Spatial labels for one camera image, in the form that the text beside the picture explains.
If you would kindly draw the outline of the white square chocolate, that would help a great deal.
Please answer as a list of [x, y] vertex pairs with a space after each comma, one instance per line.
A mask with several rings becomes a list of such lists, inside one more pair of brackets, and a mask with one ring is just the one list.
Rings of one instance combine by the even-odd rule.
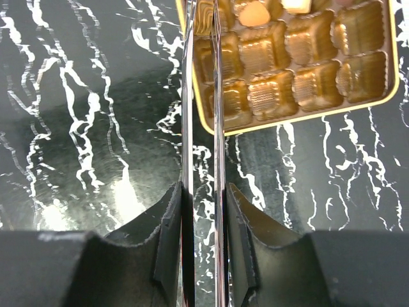
[[312, 0], [281, 0], [283, 8], [290, 14], [306, 14], [311, 11]]

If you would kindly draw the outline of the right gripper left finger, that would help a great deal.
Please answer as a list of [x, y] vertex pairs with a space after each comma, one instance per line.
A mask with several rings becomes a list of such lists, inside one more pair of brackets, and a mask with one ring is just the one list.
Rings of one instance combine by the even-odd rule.
[[2, 306], [175, 306], [181, 184], [106, 236], [1, 232]]

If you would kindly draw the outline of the gold chocolate box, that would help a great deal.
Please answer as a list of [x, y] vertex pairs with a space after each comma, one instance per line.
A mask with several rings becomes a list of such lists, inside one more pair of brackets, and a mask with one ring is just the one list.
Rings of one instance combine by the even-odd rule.
[[373, 107], [397, 92], [391, 1], [312, 1], [292, 15], [281, 1], [245, 27], [252, 1], [220, 1], [224, 129], [227, 135]]

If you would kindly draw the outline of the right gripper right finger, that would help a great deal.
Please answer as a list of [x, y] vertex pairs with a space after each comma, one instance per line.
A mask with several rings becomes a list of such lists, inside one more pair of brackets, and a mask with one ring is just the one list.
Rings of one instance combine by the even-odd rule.
[[235, 306], [407, 306], [408, 234], [300, 235], [226, 189]]

